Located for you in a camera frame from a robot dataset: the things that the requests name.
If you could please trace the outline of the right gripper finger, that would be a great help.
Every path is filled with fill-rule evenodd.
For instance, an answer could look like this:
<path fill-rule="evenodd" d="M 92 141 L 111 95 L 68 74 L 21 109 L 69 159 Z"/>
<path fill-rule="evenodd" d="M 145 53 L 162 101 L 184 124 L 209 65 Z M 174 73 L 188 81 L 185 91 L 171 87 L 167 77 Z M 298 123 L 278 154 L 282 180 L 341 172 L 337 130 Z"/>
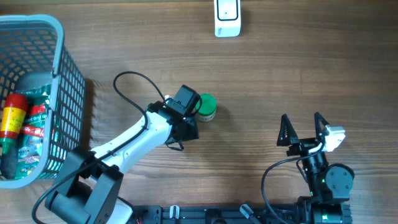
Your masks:
<path fill-rule="evenodd" d="M 322 127 L 321 127 L 321 125 L 323 125 L 323 126 L 329 125 L 329 122 L 319 112 L 316 112 L 314 114 L 314 121 L 315 121 L 316 138 L 318 140 L 322 140 Z"/>
<path fill-rule="evenodd" d="M 299 138 L 287 114 L 281 116 L 277 146 L 291 146 L 299 143 Z"/>

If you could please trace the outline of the red coffee stick sachet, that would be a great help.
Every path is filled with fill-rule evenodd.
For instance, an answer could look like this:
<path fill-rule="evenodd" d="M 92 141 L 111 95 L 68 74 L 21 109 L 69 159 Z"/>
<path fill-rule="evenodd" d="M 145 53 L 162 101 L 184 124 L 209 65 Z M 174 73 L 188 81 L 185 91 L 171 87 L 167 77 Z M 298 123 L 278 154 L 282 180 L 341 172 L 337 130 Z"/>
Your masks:
<path fill-rule="evenodd" d="M 31 125 L 24 125 L 23 127 L 21 127 L 21 133 L 29 135 L 29 136 L 43 138 L 44 137 L 44 128 L 35 127 L 35 126 L 31 126 Z"/>

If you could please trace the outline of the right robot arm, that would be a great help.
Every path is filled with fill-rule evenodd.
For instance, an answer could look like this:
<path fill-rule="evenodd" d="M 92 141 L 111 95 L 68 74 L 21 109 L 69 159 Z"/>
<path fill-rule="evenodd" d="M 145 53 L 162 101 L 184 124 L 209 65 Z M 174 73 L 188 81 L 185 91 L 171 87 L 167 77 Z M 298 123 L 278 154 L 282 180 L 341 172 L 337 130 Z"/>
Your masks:
<path fill-rule="evenodd" d="M 315 137 L 300 139 L 289 117 L 286 114 L 281 117 L 277 145 L 287 146 L 288 156 L 298 156 L 310 196 L 299 197 L 292 208 L 278 208 L 277 214 L 289 223 L 352 223 L 347 201 L 354 171 L 341 163 L 329 164 L 326 159 L 326 153 L 333 152 L 343 142 L 345 130 L 330 125 L 320 113 L 314 114 L 314 120 Z"/>

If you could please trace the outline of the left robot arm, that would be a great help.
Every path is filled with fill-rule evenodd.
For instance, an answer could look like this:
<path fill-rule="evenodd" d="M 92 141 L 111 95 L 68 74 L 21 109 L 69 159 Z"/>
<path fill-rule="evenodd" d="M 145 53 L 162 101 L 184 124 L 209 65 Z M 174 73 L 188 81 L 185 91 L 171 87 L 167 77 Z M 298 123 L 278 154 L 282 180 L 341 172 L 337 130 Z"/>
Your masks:
<path fill-rule="evenodd" d="M 195 121 L 200 95 L 183 85 L 174 97 L 151 103 L 142 118 L 112 141 L 67 156 L 45 207 L 66 223 L 129 223 L 134 209 L 119 198 L 124 175 L 160 145 L 182 151 L 198 139 Z"/>

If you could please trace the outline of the green lid jar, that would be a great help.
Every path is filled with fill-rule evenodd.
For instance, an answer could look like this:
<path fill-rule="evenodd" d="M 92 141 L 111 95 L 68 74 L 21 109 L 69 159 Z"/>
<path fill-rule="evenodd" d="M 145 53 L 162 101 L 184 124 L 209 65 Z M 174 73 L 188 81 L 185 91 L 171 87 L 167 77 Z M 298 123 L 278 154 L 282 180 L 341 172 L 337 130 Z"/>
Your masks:
<path fill-rule="evenodd" d="M 207 93 L 200 96 L 201 101 L 199 101 L 195 106 L 195 110 L 198 111 L 196 117 L 202 122 L 210 121 L 216 114 L 216 99 L 214 96 Z"/>

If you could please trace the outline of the red yellow sauce bottle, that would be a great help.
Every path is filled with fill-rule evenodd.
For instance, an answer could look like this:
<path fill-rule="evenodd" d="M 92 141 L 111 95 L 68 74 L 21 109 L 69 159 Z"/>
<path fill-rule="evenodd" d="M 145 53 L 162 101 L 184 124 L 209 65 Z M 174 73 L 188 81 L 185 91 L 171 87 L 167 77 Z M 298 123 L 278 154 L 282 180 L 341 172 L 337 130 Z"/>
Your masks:
<path fill-rule="evenodd" d="M 6 98 L 1 122 L 2 155 L 9 154 L 17 144 L 28 107 L 28 99 L 20 93 L 10 94 Z"/>

